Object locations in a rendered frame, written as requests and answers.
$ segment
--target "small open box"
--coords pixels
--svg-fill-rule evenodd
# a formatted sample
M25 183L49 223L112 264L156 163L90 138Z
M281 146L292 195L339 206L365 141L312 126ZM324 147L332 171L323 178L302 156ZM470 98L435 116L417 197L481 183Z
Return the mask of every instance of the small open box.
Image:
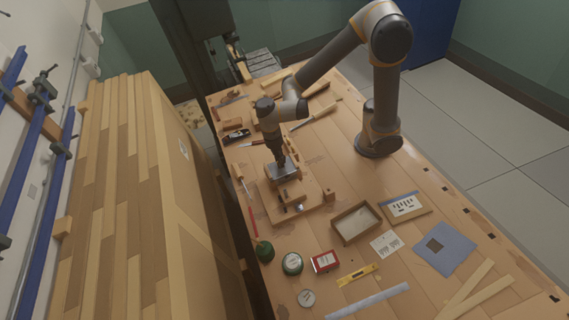
M340 235L346 246L360 239L373 228L381 226L381 223L383 219L366 200L349 207L330 221L332 229Z

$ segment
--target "green wall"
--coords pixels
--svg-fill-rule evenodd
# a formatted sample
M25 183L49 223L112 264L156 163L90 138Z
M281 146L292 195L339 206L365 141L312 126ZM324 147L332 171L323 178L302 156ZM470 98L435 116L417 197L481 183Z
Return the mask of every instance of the green wall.
M241 39L240 46L246 52L264 46L277 52L342 29L348 24L349 18L367 3L367 0L229 1ZM131 62L126 63L124 69L121 69L121 63L109 66L112 72L102 71L100 80L122 72L132 73L129 71L132 69L127 70L126 67L134 65L138 72L150 70L162 88L186 82L148 2L105 13L103 21L103 46L108 45L108 48L103 50L101 46L100 61L108 64L109 60L127 60L126 57L130 56ZM115 37L120 44L117 41L108 44L108 36ZM212 44L218 60L215 63L212 58L215 70L226 69L223 39L213 38Z
M569 1L462 0L453 40L569 98Z

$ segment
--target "screwdriver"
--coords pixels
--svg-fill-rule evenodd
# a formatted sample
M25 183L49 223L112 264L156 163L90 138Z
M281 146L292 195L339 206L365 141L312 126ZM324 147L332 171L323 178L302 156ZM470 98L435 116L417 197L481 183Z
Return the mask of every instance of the screwdriver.
M338 104L336 102L334 102L331 105L328 105L326 108L320 110L319 112L316 112L315 114L313 114L313 116L311 116L310 118L304 120L303 122L301 122L300 124L292 127L290 129L290 132L293 132L294 130L302 127L303 125L306 125L308 122L314 120L314 119L320 119L321 117L325 116L326 114L328 114L330 111L336 109L338 107Z
M251 195L249 194L249 190L247 190L247 186L245 185L245 182L243 182L243 173L241 172L239 165L234 162L231 164L231 167L233 168L233 173L235 173L235 178L237 178L237 180L241 180L241 183L243 184L243 187L245 188L245 191L247 192L249 199L253 200L251 198Z

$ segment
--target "red box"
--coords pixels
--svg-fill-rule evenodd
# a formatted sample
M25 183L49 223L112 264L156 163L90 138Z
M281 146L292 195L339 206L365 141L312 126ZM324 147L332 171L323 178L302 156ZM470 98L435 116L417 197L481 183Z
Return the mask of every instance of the red box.
M323 254L319 254L318 256L314 256L310 258L310 261L313 263L316 274L330 271L340 265L340 260L338 260L338 256L334 249L326 251Z

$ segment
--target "robotic arm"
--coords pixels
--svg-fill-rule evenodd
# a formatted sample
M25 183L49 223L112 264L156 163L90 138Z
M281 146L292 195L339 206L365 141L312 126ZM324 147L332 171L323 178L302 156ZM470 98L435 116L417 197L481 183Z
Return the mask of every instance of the robotic arm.
M349 24L294 76L282 81L283 101L262 98L255 104L265 145L279 168L285 165L280 122L307 118L304 90L320 79L360 44L369 45L369 62L374 68L374 99L363 105L362 131L356 136L356 150L363 156L387 156L403 145L401 121L397 116L401 62L413 44L413 29L392 1L376 0L360 9Z

